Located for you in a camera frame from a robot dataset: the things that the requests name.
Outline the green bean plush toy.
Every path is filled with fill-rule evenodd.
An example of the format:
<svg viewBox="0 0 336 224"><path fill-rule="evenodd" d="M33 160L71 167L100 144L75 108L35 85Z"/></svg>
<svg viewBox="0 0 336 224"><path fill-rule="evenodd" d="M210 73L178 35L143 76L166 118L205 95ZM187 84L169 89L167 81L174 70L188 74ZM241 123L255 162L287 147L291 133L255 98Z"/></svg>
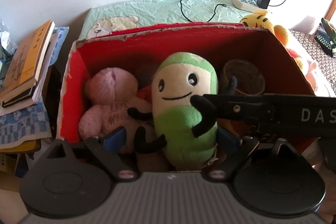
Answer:
<svg viewBox="0 0 336 224"><path fill-rule="evenodd" d="M218 93L213 65L201 56L176 52L157 69L151 83L152 111L131 107L127 113L139 121L154 123L156 139L146 140L146 129L134 136L137 153L162 150L177 170L200 170L217 159L217 117L206 94Z"/></svg>

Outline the yellow tiger plush toy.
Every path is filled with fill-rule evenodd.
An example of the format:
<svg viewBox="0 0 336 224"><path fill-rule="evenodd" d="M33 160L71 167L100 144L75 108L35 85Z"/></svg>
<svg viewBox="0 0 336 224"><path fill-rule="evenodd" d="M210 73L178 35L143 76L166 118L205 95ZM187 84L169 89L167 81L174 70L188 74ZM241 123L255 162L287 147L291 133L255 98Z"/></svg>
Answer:
<svg viewBox="0 0 336 224"><path fill-rule="evenodd" d="M318 85L316 83L315 70L317 63L313 61L307 54L303 53L295 44L296 39L291 36L289 31L281 25L274 25L268 16L268 11L257 10L243 16L239 23L246 27L265 28L270 31L278 41L284 46L289 55L294 59L302 74L310 83L312 89L317 92Z"/></svg>

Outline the brown woven cup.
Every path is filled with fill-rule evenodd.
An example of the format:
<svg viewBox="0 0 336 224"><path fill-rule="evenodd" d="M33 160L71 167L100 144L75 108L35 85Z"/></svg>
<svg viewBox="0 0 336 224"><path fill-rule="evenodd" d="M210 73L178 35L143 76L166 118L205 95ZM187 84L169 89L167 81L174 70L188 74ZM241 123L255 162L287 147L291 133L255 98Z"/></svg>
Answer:
<svg viewBox="0 0 336 224"><path fill-rule="evenodd" d="M231 76L237 79L236 94L259 96L265 90L265 79L258 68L251 62L242 59L227 61L219 77L219 91L222 93L228 86Z"/></svg>

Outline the pink teddy bear plush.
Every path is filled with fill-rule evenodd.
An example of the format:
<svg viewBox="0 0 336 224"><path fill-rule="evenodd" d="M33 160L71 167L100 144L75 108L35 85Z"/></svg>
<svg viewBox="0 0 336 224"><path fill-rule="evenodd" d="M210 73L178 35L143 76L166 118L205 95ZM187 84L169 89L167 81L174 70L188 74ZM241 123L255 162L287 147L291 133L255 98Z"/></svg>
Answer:
<svg viewBox="0 0 336 224"><path fill-rule="evenodd" d="M79 134L83 140L91 137L104 137L116 128L126 129L126 140L115 140L117 151L131 153L133 141L138 127L146 129L146 140L156 138L151 122L137 121L127 114L130 107L137 108L142 113L151 112L151 104L137 97L138 81L128 71L121 68L105 68L88 80L86 94L92 102L81 117Z"/></svg>

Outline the patterned tablecloth table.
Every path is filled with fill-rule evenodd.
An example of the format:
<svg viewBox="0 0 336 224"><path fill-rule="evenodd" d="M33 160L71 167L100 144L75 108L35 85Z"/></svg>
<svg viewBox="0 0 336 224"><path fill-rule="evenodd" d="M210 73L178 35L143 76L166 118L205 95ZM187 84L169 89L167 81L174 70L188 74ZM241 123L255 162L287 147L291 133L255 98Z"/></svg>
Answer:
<svg viewBox="0 0 336 224"><path fill-rule="evenodd" d="M335 95L335 58L328 56L313 35L290 30L290 46L302 57L317 64L317 84L325 86L319 88L320 93L328 92Z"/></svg>

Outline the blue checkered cloth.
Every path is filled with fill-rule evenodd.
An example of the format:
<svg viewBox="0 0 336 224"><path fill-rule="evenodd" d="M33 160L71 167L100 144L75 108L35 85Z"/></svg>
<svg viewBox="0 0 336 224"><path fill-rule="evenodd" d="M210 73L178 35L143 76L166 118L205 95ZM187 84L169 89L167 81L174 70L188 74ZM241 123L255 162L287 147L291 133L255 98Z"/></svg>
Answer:
<svg viewBox="0 0 336 224"><path fill-rule="evenodd" d="M56 27L55 29L60 33L49 66L57 61L60 49L70 30L69 27ZM25 141L50 137L49 118L42 96L33 106L1 116L1 149L13 148Z"/></svg>

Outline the folded green clothes pile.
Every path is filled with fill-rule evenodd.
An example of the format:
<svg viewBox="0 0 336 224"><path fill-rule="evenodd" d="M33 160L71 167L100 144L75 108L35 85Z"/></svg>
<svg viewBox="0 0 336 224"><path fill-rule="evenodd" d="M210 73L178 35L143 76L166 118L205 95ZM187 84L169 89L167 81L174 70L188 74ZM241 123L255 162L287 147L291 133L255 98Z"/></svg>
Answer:
<svg viewBox="0 0 336 224"><path fill-rule="evenodd" d="M314 34L314 39L321 46L323 51L330 57L335 58L335 27L325 18L321 22Z"/></svg>

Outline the red cardboard box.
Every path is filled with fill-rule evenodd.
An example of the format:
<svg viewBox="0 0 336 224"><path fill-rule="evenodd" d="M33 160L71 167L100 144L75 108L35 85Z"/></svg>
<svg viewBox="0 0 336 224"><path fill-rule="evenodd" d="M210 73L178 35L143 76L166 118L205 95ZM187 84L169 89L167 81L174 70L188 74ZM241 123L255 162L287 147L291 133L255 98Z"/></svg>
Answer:
<svg viewBox="0 0 336 224"><path fill-rule="evenodd" d="M265 78L265 91L312 95L313 89L281 43L262 29L234 23L159 24L118 31L110 36L73 42L60 93L57 137L80 141L79 121L89 108L87 81L109 67L125 69L150 94L152 78L172 53L191 52L204 57L218 73L225 63L243 59Z"/></svg>

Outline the black notebook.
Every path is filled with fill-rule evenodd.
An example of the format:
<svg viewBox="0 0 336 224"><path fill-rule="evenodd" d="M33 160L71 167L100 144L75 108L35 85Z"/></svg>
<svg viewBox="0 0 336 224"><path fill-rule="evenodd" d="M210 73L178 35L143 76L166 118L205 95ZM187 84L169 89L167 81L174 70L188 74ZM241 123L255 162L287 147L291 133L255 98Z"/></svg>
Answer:
<svg viewBox="0 0 336 224"><path fill-rule="evenodd" d="M7 108L9 106L13 106L19 102L22 102L24 100L30 99L33 97L34 91L36 89L36 86L25 90L24 92L22 92L21 94L15 96L14 98L8 100L8 101L3 101L2 102L2 107Z"/></svg>

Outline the white power strip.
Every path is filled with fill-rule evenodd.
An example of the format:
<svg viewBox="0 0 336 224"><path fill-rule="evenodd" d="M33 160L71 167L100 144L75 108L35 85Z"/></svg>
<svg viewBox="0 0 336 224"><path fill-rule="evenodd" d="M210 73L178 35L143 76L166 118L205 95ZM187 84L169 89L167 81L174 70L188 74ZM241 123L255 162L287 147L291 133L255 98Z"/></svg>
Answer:
<svg viewBox="0 0 336 224"><path fill-rule="evenodd" d="M232 4L239 10L255 12L261 10L256 1L257 0L232 0Z"/></svg>

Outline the yellow cover book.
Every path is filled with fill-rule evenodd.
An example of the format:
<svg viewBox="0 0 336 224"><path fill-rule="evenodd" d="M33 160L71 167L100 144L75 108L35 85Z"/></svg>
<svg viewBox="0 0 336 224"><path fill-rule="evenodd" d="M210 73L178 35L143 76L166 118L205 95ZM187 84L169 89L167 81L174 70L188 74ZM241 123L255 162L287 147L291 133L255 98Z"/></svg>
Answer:
<svg viewBox="0 0 336 224"><path fill-rule="evenodd" d="M54 27L48 20L21 41L2 84L1 101L7 102L37 84Z"/></svg>

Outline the black charger adapter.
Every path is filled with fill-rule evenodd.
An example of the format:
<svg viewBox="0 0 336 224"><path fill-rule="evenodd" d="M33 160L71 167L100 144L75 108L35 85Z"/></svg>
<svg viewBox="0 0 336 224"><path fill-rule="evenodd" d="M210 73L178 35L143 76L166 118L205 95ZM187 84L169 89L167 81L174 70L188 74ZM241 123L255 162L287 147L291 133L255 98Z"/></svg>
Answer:
<svg viewBox="0 0 336 224"><path fill-rule="evenodd" d="M269 6L270 0L257 0L256 5L261 9L267 9Z"/></svg>

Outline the green cartoon bed sheet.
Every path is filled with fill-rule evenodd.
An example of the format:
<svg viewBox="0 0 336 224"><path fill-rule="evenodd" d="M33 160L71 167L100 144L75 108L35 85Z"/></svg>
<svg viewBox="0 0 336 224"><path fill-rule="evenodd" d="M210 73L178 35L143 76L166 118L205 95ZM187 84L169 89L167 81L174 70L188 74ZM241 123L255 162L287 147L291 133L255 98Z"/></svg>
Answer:
<svg viewBox="0 0 336 224"><path fill-rule="evenodd" d="M106 36L115 31L156 24L193 22L237 23L249 12L237 9L232 0L132 0L91 8L80 39Z"/></svg>

